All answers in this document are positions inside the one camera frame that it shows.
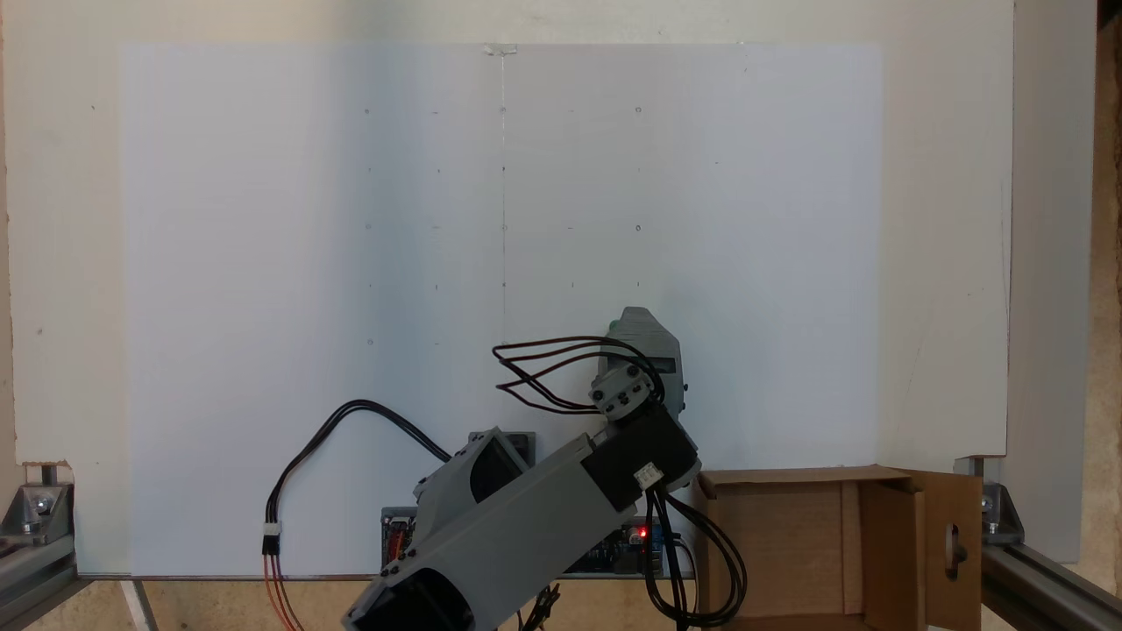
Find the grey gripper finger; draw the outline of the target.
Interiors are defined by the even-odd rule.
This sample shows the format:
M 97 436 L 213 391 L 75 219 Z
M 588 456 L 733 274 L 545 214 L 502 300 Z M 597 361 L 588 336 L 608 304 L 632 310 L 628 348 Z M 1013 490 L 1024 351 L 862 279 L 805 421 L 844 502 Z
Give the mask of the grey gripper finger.
M 629 344 L 644 356 L 678 356 L 680 344 L 655 316 L 643 307 L 626 307 L 614 320 L 614 339 Z

